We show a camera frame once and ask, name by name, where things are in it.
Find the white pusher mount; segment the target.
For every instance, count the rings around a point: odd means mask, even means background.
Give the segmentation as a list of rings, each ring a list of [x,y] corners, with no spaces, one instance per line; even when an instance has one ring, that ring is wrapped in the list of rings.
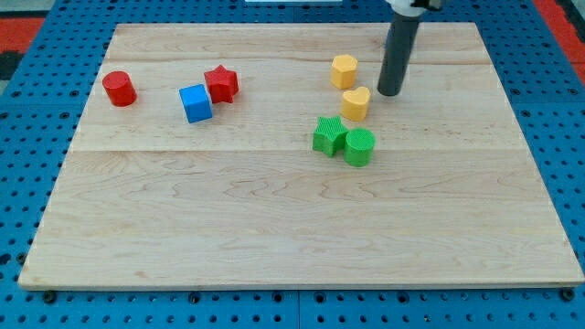
[[[392,10],[408,17],[423,15],[426,11],[440,11],[443,8],[443,0],[386,0]]]

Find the gray cylindrical pusher rod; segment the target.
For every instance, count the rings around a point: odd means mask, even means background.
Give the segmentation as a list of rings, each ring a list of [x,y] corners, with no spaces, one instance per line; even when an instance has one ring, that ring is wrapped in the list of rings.
[[[410,63],[420,16],[395,13],[388,30],[385,54],[378,79],[378,92],[384,96],[399,95]]]

